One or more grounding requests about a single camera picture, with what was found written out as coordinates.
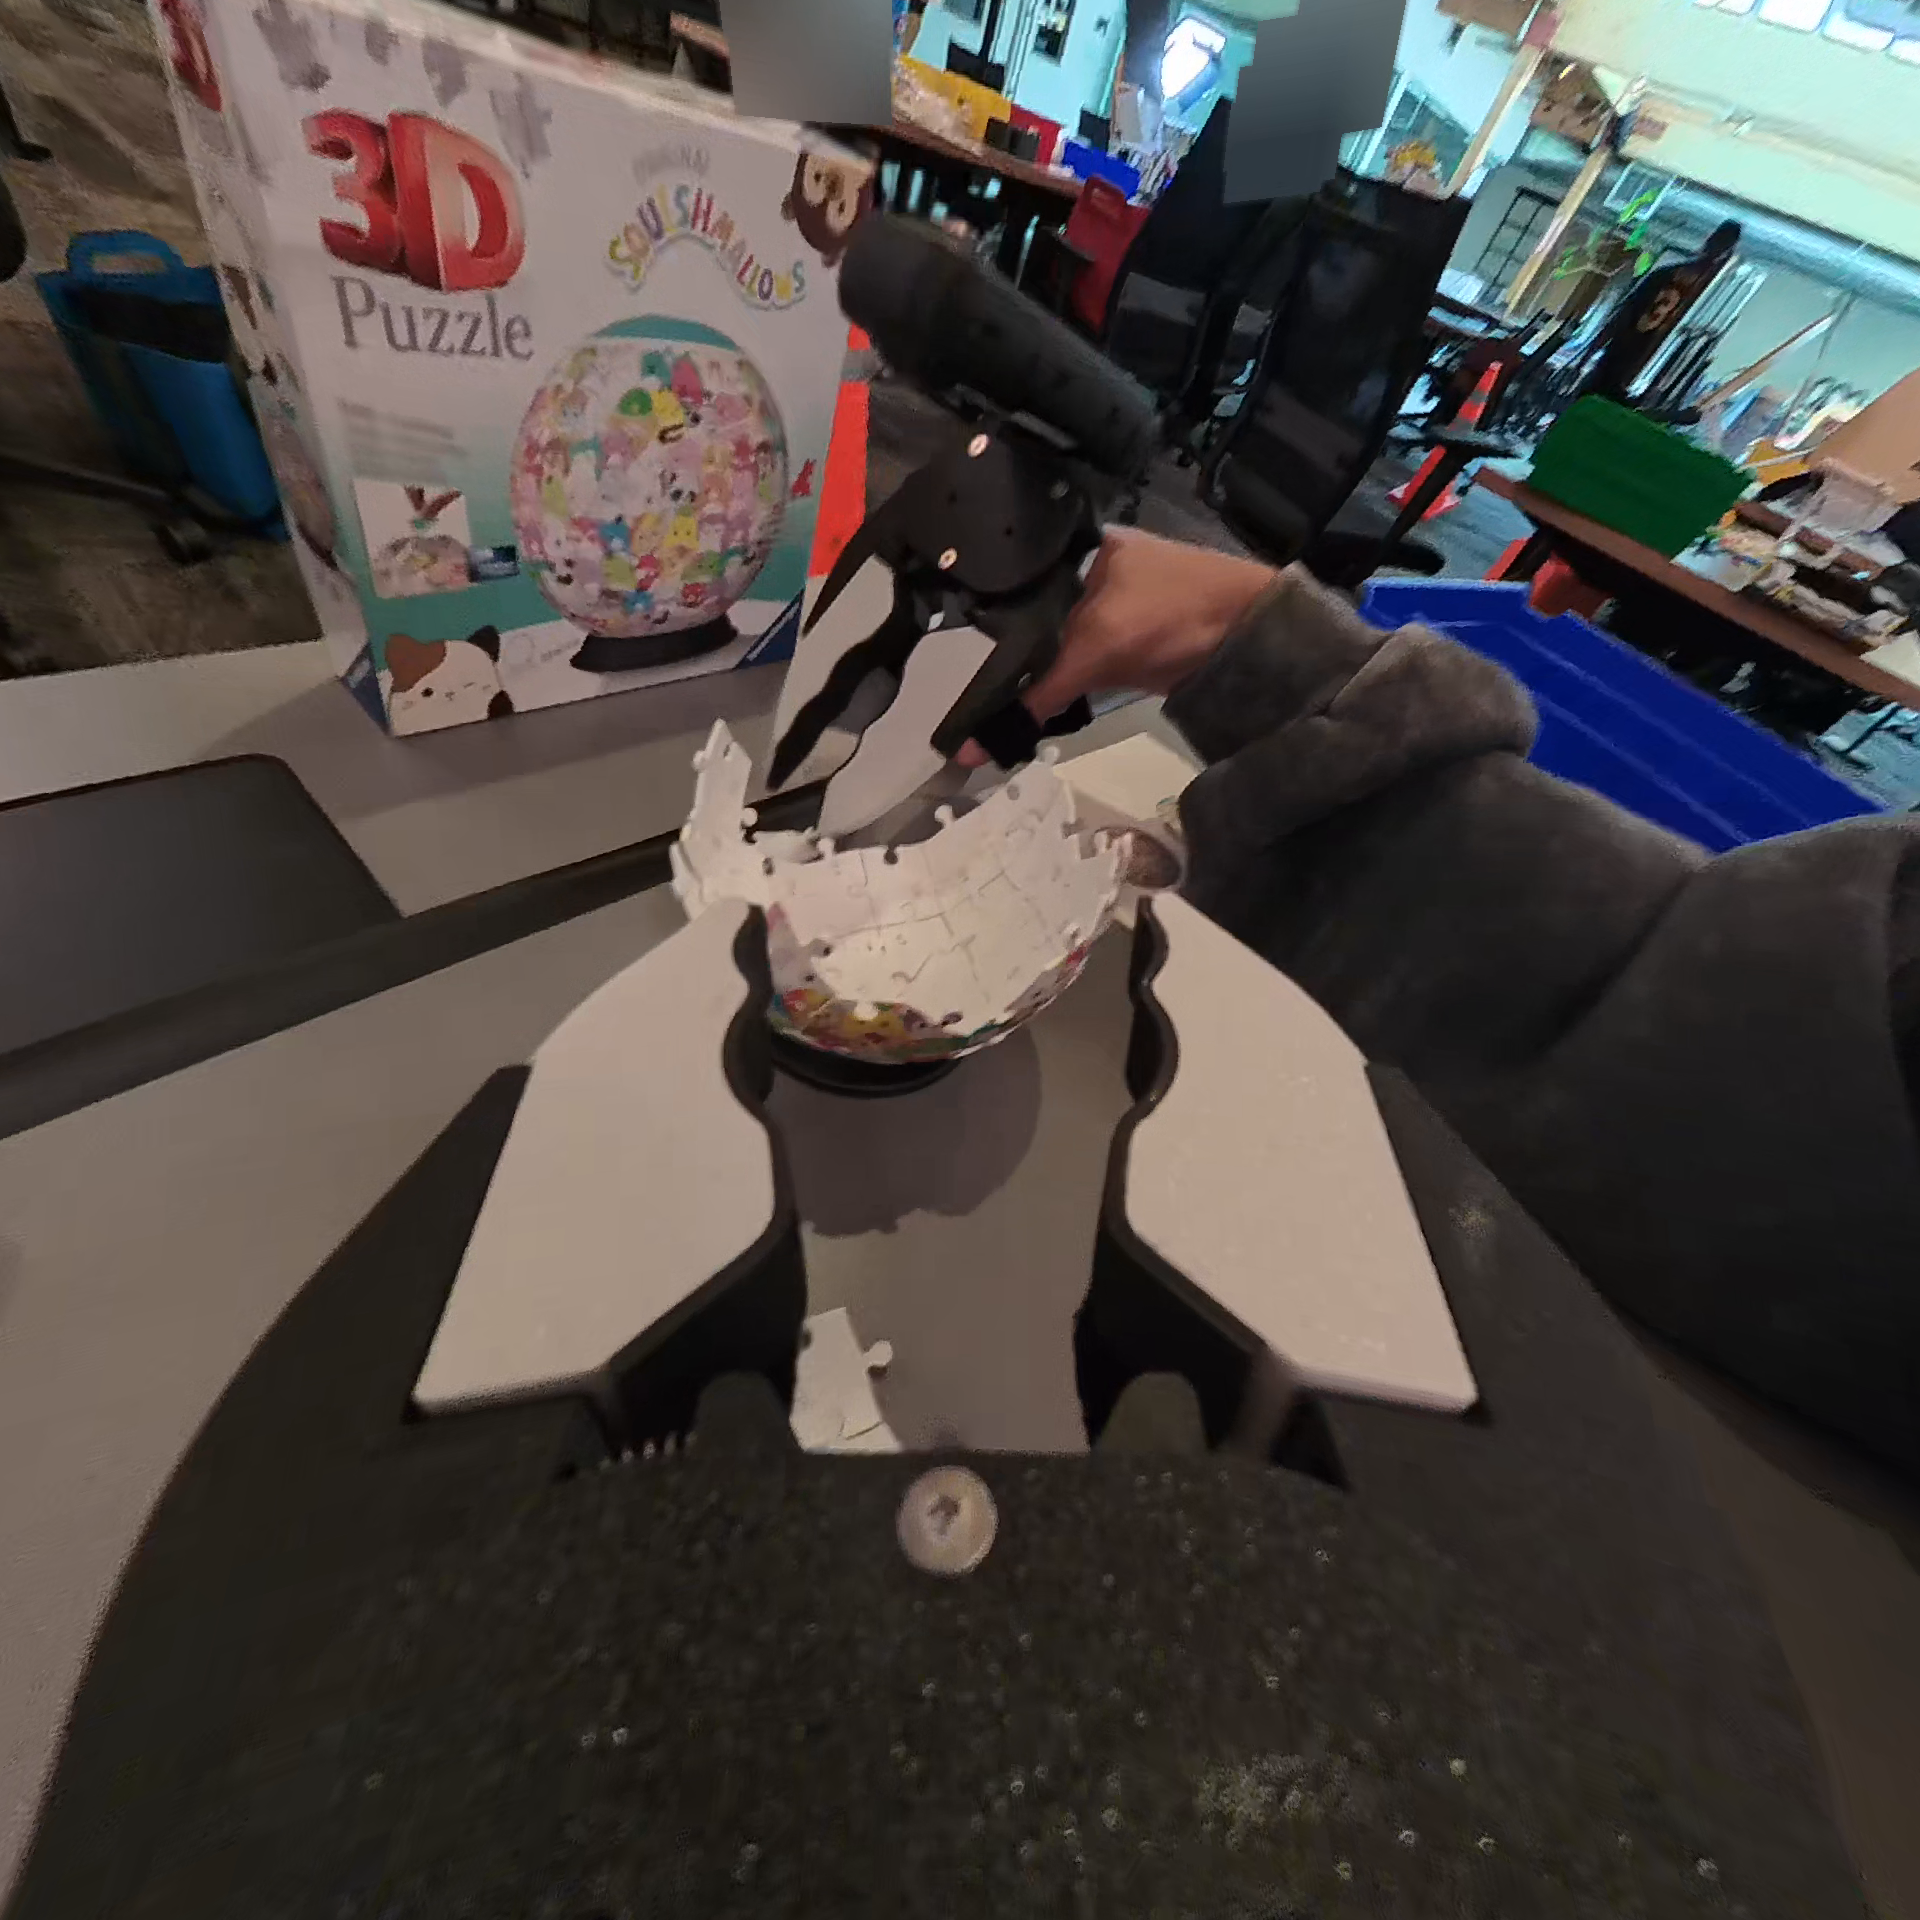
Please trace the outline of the white puzzle piece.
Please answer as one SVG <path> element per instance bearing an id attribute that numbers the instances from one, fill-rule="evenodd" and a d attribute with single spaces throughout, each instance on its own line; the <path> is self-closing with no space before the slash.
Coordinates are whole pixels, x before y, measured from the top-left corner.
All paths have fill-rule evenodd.
<path id="1" fill-rule="evenodd" d="M 865 1340 L 845 1309 L 809 1314 L 800 1331 L 788 1427 L 806 1454 L 897 1454 L 876 1380 L 893 1362 L 888 1340 Z"/>

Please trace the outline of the printed instruction sheet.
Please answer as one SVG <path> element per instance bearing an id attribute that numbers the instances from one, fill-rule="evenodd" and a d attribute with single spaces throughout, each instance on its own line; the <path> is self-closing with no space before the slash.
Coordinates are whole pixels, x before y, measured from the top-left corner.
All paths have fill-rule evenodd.
<path id="1" fill-rule="evenodd" d="M 1175 848 L 1185 842 L 1181 798 L 1198 768 L 1157 737 L 1134 732 L 1064 757 L 1053 773 L 1082 834 L 1139 831 Z"/>

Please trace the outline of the brown desk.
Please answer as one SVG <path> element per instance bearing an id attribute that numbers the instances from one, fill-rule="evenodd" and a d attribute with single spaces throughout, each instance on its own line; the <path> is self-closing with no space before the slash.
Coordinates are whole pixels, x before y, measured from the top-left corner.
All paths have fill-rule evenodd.
<path id="1" fill-rule="evenodd" d="M 1724 586 L 1547 499 L 1493 462 L 1480 466 L 1471 490 L 1505 503 L 1527 520 L 1527 534 L 1486 575 L 1490 583 L 1532 585 L 1547 562 L 1564 562 L 1586 586 L 1632 578 L 1641 595 L 1686 602 L 1724 628 L 1739 628 L 1763 653 L 1791 656 L 1862 699 L 1909 712 L 1917 709 L 1915 680 L 1872 664 L 1866 645 L 1814 624 L 1774 596 Z"/>

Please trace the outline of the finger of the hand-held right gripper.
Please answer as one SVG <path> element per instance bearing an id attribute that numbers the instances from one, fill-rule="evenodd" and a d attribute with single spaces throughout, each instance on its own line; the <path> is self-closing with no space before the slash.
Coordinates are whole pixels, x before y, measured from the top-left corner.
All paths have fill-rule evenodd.
<path id="1" fill-rule="evenodd" d="M 766 794 L 782 797 L 824 781 L 828 806 L 916 805 L 918 779 L 908 762 L 867 757 L 859 745 L 900 690 L 897 666 L 856 664 L 852 686 L 835 693 L 816 714 L 822 726 L 811 731 L 806 721 L 806 711 L 828 694 L 839 663 L 897 615 L 911 612 L 911 588 L 845 586 L 828 596 L 828 588 L 809 586 L 802 612 L 770 735 Z"/>
<path id="2" fill-rule="evenodd" d="M 852 754 L 825 782 L 818 815 L 824 842 L 897 844 L 924 839 L 936 809 L 959 794 L 967 781 L 955 759 L 959 748 L 936 747 L 933 735 L 994 656 L 991 637 L 933 616 Z"/>

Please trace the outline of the blue bag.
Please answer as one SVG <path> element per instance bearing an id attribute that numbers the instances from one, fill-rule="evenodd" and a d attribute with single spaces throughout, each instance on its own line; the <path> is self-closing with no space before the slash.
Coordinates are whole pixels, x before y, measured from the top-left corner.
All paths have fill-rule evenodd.
<path id="1" fill-rule="evenodd" d="M 33 285 L 127 472 L 222 528 L 286 544 L 215 272 L 141 230 L 87 230 Z"/>

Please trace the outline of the blue plastic bin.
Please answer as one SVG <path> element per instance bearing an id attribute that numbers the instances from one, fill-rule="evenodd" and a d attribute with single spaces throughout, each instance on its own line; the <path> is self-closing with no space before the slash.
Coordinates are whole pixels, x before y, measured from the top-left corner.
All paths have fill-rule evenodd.
<path id="1" fill-rule="evenodd" d="M 1522 585 L 1373 581 L 1360 615 L 1423 626 L 1518 680 L 1537 712 L 1530 762 L 1707 852 L 1876 818 L 1882 809 L 1771 732 Z"/>

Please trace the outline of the person's right hand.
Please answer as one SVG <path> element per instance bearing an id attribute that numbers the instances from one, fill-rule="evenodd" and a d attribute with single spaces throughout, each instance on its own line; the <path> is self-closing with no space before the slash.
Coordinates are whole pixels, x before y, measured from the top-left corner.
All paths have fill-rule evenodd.
<path id="1" fill-rule="evenodd" d="M 1245 743 L 1245 680 L 1215 669 L 1234 637 L 1309 588 L 1295 567 L 1271 569 L 1130 527 L 1103 533 L 1051 663 L 1019 696 L 1037 724 L 1103 694 L 1159 699 L 1203 759 Z"/>

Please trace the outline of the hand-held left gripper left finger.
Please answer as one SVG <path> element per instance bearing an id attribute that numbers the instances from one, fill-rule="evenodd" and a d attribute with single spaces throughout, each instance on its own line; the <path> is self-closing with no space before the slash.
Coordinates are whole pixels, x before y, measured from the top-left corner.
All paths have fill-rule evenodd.
<path id="1" fill-rule="evenodd" d="M 806 1272 L 766 1117 L 766 925 L 724 900 L 611 975 L 535 1049 L 414 1405 L 576 1396 L 687 1421 L 711 1380 L 794 1402 Z"/>

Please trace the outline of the colourful puzzle ball box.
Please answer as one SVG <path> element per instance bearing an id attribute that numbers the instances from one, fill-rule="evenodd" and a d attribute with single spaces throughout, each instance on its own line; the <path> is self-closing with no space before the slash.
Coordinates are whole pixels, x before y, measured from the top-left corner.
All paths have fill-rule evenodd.
<path id="1" fill-rule="evenodd" d="M 443 4 L 148 4 L 300 576 L 387 737 L 794 655 L 873 164 Z"/>

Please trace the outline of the partly built white puzzle ball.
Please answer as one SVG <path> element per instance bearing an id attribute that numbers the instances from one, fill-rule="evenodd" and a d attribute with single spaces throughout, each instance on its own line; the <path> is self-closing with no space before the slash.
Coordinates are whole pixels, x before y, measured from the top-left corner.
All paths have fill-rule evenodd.
<path id="1" fill-rule="evenodd" d="M 903 844 L 842 848 L 777 831 L 749 805 L 753 761 L 724 722 L 692 757 L 692 794 L 669 846 L 669 891 L 685 920 L 737 902 L 783 916 L 803 945 L 833 948 L 854 982 L 900 977 L 926 1013 L 963 1009 L 1012 1034 L 1083 973 L 1143 896 L 1173 891 L 1185 850 L 1146 831 L 1080 833 L 1072 794 L 1041 759 L 931 813 Z"/>

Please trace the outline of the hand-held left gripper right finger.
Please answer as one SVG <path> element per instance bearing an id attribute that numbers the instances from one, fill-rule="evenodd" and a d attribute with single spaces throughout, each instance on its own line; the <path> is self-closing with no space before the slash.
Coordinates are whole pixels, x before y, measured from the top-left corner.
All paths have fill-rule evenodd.
<path id="1" fill-rule="evenodd" d="M 1364 1053 L 1173 894 L 1137 907 L 1090 1272 L 1090 1444 L 1147 1378 L 1205 1449 L 1321 1398 L 1467 1415 L 1478 1387 Z"/>

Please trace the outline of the person's right forearm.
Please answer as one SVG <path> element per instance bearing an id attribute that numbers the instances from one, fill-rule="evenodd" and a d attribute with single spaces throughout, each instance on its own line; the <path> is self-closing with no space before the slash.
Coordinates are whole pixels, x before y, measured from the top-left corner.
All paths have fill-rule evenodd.
<path id="1" fill-rule="evenodd" d="M 1917 1465 L 1917 841 L 1704 852 L 1287 570 L 1164 702 L 1185 899 L 1403 1074 L 1614 1309 Z"/>

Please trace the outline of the green bin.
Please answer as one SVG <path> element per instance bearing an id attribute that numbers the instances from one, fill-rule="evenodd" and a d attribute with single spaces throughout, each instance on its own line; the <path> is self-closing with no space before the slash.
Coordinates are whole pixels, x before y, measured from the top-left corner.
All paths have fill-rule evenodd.
<path id="1" fill-rule="evenodd" d="M 1604 396 L 1578 396 L 1534 448 L 1543 500 L 1675 560 L 1753 489 L 1756 476 Z"/>

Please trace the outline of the black mat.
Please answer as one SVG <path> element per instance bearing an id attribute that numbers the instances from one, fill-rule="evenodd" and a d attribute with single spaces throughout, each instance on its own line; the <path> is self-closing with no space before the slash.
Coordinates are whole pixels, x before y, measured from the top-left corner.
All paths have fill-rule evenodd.
<path id="1" fill-rule="evenodd" d="M 6 800 L 1 1051 L 55 1042 L 400 916 L 276 757 Z"/>

